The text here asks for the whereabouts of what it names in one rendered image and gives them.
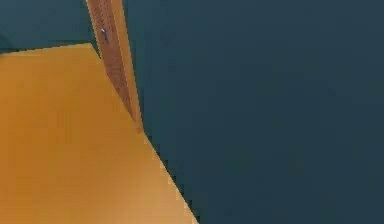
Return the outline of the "brown wooden room door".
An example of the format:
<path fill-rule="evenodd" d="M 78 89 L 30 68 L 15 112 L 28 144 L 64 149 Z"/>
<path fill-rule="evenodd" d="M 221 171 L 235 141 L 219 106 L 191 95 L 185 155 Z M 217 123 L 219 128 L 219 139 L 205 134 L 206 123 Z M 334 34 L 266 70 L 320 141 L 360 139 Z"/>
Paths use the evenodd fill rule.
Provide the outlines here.
<path fill-rule="evenodd" d="M 86 0 L 106 74 L 139 132 L 144 131 L 123 0 Z M 101 29 L 108 34 L 108 43 Z"/>

